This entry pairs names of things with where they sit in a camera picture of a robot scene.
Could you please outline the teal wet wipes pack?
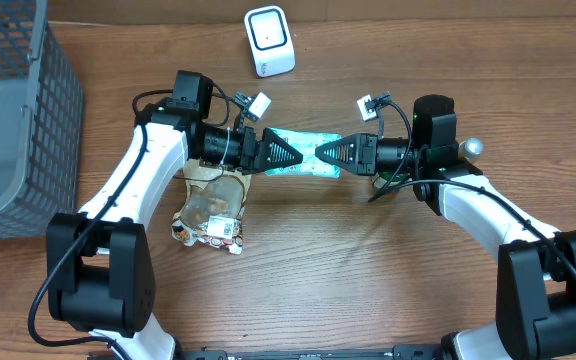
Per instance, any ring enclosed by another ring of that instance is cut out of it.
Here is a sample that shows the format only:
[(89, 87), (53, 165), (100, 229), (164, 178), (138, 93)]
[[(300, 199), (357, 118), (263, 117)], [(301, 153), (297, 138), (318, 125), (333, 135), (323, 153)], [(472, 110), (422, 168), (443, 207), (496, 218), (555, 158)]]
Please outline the teal wet wipes pack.
[(298, 165), (268, 170), (265, 172), (267, 176), (316, 176), (334, 179), (340, 177), (341, 170), (338, 166), (323, 162), (315, 155), (318, 146), (340, 140), (342, 138), (340, 134), (297, 132), (279, 128), (273, 128), (273, 131), (298, 150), (303, 155), (303, 160)]

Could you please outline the green lid jar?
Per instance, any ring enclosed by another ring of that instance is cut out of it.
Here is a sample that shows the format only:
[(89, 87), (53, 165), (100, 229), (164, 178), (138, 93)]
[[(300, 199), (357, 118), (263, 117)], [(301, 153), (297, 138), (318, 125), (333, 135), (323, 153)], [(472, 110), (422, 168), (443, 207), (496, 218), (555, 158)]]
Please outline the green lid jar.
[[(375, 189), (380, 189), (382, 186), (384, 186), (386, 184), (386, 182), (390, 179), (391, 176), (392, 176), (392, 174), (389, 172), (382, 172), (382, 173), (375, 174), (372, 177), (373, 187)], [(409, 178), (410, 178), (410, 175), (408, 173), (400, 173), (396, 177), (393, 178), (393, 180), (391, 181), (391, 185), (395, 185), (395, 184), (401, 182), (402, 180), (406, 180)]]

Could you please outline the Pantree snack bag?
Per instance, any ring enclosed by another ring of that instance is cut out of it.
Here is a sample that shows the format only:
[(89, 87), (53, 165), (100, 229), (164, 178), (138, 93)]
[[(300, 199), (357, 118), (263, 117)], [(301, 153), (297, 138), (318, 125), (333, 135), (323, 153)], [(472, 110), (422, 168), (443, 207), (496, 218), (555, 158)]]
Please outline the Pantree snack bag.
[(243, 250), (243, 216), (251, 175), (189, 160), (182, 169), (186, 200), (173, 215), (172, 237), (185, 246), (201, 243), (232, 255)]

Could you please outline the yellow liquid bottle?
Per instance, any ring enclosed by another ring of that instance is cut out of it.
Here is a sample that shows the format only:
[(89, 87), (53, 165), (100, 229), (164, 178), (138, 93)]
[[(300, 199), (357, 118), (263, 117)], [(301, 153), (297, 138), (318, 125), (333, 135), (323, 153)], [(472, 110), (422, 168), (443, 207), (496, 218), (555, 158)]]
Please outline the yellow liquid bottle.
[(459, 144), (459, 158), (474, 164), (484, 152), (484, 144), (478, 138), (469, 138)]

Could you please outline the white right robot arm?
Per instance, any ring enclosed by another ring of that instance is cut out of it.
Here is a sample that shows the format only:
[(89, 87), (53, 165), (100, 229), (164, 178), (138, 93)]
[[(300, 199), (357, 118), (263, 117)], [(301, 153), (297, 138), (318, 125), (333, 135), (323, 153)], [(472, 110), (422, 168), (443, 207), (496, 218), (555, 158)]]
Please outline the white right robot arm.
[(458, 141), (452, 98), (418, 98), (407, 135), (358, 133), (318, 146), (317, 158), (358, 176), (384, 176), (380, 198), (405, 187), (466, 231), (497, 264), (495, 316), (436, 345), (397, 345), (418, 359), (554, 359), (576, 354), (576, 230), (561, 231), (497, 191), (475, 162), (482, 143)]

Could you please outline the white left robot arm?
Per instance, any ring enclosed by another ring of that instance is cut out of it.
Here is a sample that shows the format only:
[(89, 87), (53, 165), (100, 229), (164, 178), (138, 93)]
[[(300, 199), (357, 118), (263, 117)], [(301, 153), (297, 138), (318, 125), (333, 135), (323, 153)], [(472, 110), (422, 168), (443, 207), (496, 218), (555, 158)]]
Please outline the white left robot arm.
[(136, 109), (132, 143), (102, 189), (77, 213), (46, 229), (47, 277), (28, 314), (46, 347), (101, 342), (118, 359), (180, 359), (179, 341), (154, 313), (156, 281), (146, 228), (165, 188), (190, 159), (244, 175), (302, 162), (266, 128), (256, 135), (207, 123), (218, 86), (180, 70), (161, 100)]

